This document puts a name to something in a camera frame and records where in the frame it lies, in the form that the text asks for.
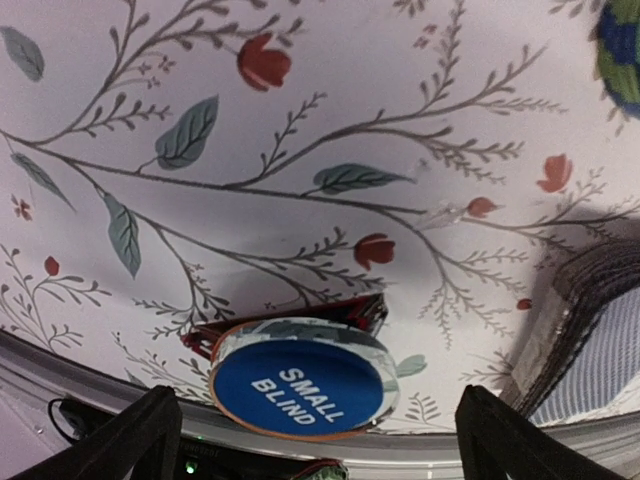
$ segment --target gray fabric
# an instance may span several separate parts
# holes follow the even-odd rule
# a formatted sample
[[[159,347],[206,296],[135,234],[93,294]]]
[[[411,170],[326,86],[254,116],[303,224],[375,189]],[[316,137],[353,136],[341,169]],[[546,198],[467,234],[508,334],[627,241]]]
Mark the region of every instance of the gray fabric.
[[[532,415],[536,425],[609,404],[640,371],[640,289],[613,300],[575,363]]]

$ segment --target red object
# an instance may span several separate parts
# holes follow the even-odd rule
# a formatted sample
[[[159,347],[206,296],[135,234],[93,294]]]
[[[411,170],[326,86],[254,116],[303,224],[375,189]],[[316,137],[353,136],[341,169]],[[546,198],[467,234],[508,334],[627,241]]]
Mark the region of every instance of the red object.
[[[238,71],[247,84],[260,92],[281,87],[291,68],[291,59],[280,50],[264,50],[271,33],[258,35],[244,44],[238,54]]]
[[[467,213],[475,218],[487,218],[487,214],[493,212],[496,208],[495,203],[487,197],[474,198],[467,206]]]
[[[545,180],[538,180],[538,186],[547,193],[562,190],[571,178],[573,163],[565,154],[547,158],[544,164]]]
[[[373,263],[389,263],[393,260],[393,247],[396,242],[389,240],[384,233],[374,233],[362,238],[353,249],[353,257],[360,266],[371,270]]]
[[[375,336],[382,322],[384,322],[384,319],[387,317],[387,313],[388,310],[384,303],[384,297],[381,293],[377,293],[344,302],[317,305],[302,310],[198,325],[192,327],[191,331],[182,337],[182,343],[201,357],[207,360],[213,360],[211,355],[218,340],[228,330],[243,323],[284,317],[313,317],[357,328],[363,332],[367,332],[371,336]]]
[[[22,217],[27,222],[30,222],[31,220],[33,220],[33,217],[31,216],[31,212],[29,212],[29,210],[31,210],[31,205],[29,205],[27,202],[25,202],[22,199],[18,201],[15,195],[11,195],[11,202],[15,205],[15,208],[13,209],[13,211],[15,212],[16,217],[18,218]]]
[[[516,308],[518,310],[531,310],[531,305],[532,303],[530,298],[523,298],[521,300],[518,300]]]
[[[58,273],[60,273],[60,264],[56,261],[55,258],[48,257],[44,261],[44,269],[49,275],[55,277]]]

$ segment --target cable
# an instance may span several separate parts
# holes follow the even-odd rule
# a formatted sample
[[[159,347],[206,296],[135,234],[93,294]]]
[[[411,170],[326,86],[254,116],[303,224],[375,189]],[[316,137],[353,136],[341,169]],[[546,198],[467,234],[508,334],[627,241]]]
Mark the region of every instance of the cable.
[[[60,434],[60,436],[62,438],[64,438],[67,442],[69,442],[71,445],[73,445],[75,443],[78,443],[78,440],[76,438],[73,438],[72,436],[70,436],[66,432],[64,432],[60,428],[60,426],[58,425],[58,422],[56,421],[56,419],[53,416],[53,406],[58,402],[62,402],[63,400],[64,400],[64,398],[54,398],[53,400],[51,400],[47,404],[47,415],[49,415],[49,421],[53,425],[53,428],[56,429],[56,431]]]

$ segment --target blue disc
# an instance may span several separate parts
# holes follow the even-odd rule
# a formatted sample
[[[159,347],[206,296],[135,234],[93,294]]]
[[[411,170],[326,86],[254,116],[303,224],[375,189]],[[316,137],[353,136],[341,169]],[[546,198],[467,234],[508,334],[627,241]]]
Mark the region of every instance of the blue disc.
[[[326,343],[278,340],[229,355],[213,382],[220,406],[274,433],[317,436],[367,424],[383,399],[380,375],[355,353]]]

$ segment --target red flower bud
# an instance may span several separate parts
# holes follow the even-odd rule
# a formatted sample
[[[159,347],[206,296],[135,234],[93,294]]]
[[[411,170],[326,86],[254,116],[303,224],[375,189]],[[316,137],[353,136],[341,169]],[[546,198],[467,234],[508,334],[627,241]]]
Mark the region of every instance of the red flower bud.
[[[60,273],[60,264],[56,261],[55,258],[48,257],[44,261],[44,269],[49,275],[55,277],[58,273]]]
[[[573,163],[565,154],[547,158],[544,163],[545,180],[538,180],[538,186],[547,193],[562,190],[571,177]]]
[[[244,44],[238,53],[238,71],[247,84],[261,92],[281,87],[291,68],[291,59],[280,50],[264,50],[273,35],[263,33]]]
[[[356,262],[366,270],[373,263],[389,263],[393,260],[393,247],[396,242],[389,240],[383,233],[374,233],[362,238],[353,249]]]
[[[497,209],[497,205],[486,197],[474,198],[467,206],[467,213],[471,217],[486,218],[488,213]]]
[[[516,304],[516,308],[518,310],[531,310],[531,299],[530,298],[522,298],[518,300]]]

